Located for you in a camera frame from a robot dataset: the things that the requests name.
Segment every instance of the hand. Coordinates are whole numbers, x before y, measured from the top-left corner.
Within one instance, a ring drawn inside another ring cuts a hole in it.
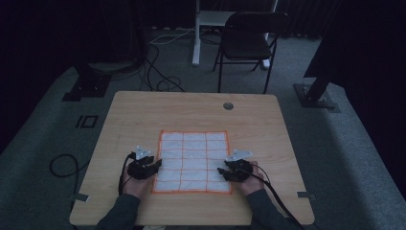
[[[256,167],[258,165],[258,162],[251,161],[250,163],[251,165],[253,165],[253,174],[263,179],[263,174],[259,173],[258,167]],[[258,180],[254,176],[250,176],[246,180],[237,183],[237,187],[245,196],[248,196],[253,192],[263,189],[263,182]]]
[[[128,172],[128,166],[124,170],[124,179],[123,179],[123,194],[133,195],[138,198],[142,198],[146,192],[148,185],[152,181],[153,176],[150,176],[147,179],[138,180],[131,177]]]

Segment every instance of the dark wall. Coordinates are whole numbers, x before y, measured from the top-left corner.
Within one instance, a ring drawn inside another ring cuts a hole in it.
[[[306,77],[327,78],[346,89],[403,196],[406,196],[405,25],[404,1],[345,0],[305,73]]]
[[[98,1],[0,2],[0,153],[54,80],[73,65],[73,40],[85,61],[112,59]]]

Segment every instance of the white desk leg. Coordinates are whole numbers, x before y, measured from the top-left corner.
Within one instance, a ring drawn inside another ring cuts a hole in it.
[[[268,34],[264,34],[265,39],[268,39]],[[264,69],[269,69],[269,59],[265,59],[262,61],[262,67]]]
[[[200,59],[200,0],[196,0],[196,25],[195,29],[195,38],[194,38],[194,47],[193,47],[193,60],[192,65],[199,65]]]

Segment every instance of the white paper grid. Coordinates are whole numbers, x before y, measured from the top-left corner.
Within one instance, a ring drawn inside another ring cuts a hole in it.
[[[227,132],[163,131],[158,158],[162,166],[154,193],[224,193],[231,184],[218,173],[228,156]]]

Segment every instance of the table leg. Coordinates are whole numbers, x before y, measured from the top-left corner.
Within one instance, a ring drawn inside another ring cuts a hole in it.
[[[195,29],[195,38],[194,38],[194,48],[193,48],[193,60],[192,65],[197,66],[199,65],[200,59],[200,0],[196,0],[196,24],[194,26]]]

